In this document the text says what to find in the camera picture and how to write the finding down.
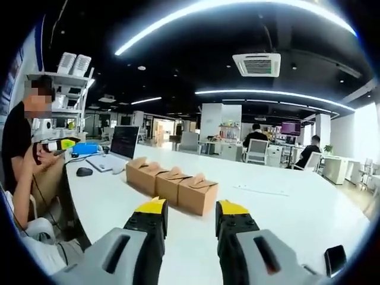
blue container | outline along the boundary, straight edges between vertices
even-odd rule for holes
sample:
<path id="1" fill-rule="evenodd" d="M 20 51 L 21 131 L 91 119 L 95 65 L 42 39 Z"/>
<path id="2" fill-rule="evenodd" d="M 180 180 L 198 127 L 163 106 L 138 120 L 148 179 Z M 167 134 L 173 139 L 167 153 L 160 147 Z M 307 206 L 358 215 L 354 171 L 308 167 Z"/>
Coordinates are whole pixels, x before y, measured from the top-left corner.
<path id="1" fill-rule="evenodd" d="M 72 153 L 81 154 L 93 154 L 98 151 L 98 144 L 95 142 L 79 142 L 72 147 Z"/>

potted plant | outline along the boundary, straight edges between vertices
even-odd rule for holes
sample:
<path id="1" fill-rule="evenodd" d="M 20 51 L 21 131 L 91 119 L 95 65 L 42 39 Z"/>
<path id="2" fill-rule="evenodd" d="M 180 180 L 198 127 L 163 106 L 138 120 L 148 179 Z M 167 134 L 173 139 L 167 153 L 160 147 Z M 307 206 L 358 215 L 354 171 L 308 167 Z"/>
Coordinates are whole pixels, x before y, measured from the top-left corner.
<path id="1" fill-rule="evenodd" d="M 325 145 L 324 151 L 327 155 L 333 154 L 333 146 L 331 144 Z"/>

black ceiling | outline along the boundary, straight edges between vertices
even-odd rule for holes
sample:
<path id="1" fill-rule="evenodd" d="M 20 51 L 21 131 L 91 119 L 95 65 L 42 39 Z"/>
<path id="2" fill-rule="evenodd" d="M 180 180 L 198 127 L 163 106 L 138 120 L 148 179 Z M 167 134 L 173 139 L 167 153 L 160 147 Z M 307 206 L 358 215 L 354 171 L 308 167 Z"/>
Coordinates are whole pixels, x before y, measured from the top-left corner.
<path id="1" fill-rule="evenodd" d="M 96 83 L 89 91 L 88 105 L 94 103 L 109 109 L 119 102 L 160 96 L 159 101 L 119 106 L 116 111 L 143 110 L 170 116 L 182 113 L 192 118 L 197 116 L 202 103 L 232 98 L 285 101 L 341 113 L 344 112 L 341 108 L 308 99 L 252 93 L 200 97 L 194 92 L 261 89 L 338 102 L 373 78 L 357 39 L 349 31 L 311 12 L 279 4 L 236 4 L 187 15 L 149 34 L 121 56 L 114 55 L 141 30 L 190 3 L 193 2 L 125 1 L 121 4 L 114 0 L 69 0 L 54 29 L 51 45 L 51 31 L 59 11 L 46 16 L 45 70 L 56 71 L 63 52 L 91 56 Z M 242 77 L 232 55 L 264 51 L 281 54 L 280 76 Z M 104 94 L 115 96 L 116 103 L 98 102 Z M 275 113 L 305 118 L 316 112 L 269 105 L 245 103 L 243 117 Z"/>

black t-shirt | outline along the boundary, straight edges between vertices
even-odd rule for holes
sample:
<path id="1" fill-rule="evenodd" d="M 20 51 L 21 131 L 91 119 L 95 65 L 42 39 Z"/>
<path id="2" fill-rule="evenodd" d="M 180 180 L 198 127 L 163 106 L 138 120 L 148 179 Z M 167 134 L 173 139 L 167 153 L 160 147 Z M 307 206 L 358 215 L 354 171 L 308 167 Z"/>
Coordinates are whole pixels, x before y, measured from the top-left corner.
<path id="1" fill-rule="evenodd" d="M 319 147 L 317 147 L 316 145 L 308 145 L 304 150 L 303 152 L 301 152 L 301 156 L 302 156 L 302 159 L 300 159 L 297 163 L 296 163 L 296 166 L 299 166 L 299 167 L 302 167 L 304 168 L 306 163 L 308 162 L 310 156 L 311 156 L 311 153 L 312 152 L 316 152 L 316 153 L 320 153 L 321 150 L 319 149 Z"/>
<path id="2" fill-rule="evenodd" d="M 7 117 L 2 135 L 2 163 L 5 175 L 5 189 L 14 193 L 17 186 L 11 159 L 24 157 L 31 145 L 31 129 L 24 115 L 24 103 L 17 104 Z"/>
<path id="3" fill-rule="evenodd" d="M 249 147 L 249 141 L 251 139 L 254 139 L 254 140 L 261 140 L 261 141 L 267 141 L 268 140 L 268 137 L 267 135 L 263 134 L 262 132 L 251 132 L 250 134 L 247 135 L 247 137 L 245 138 L 244 142 L 243 142 L 243 146 L 244 147 Z"/>

cardboard box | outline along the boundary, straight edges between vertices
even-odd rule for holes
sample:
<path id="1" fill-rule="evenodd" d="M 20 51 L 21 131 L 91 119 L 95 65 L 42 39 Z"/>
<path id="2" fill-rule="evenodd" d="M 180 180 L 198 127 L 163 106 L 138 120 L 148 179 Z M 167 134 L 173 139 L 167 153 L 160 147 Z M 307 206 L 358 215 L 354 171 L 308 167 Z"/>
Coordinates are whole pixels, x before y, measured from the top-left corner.
<path id="1" fill-rule="evenodd" d="M 157 196 L 156 176 L 167 171 L 162 169 L 157 162 L 147 164 L 146 157 L 141 157 L 126 165 L 126 180 L 141 192 L 155 197 Z"/>
<path id="2" fill-rule="evenodd" d="M 203 174 L 184 179 L 178 187 L 178 206 L 203 216 L 215 207 L 218 183 L 207 181 Z"/>
<path id="3" fill-rule="evenodd" d="M 160 173 L 156 178 L 156 193 L 161 198 L 167 199 L 170 205 L 178 205 L 179 183 L 191 176 L 183 174 L 178 167 L 173 167 L 169 172 Z"/>

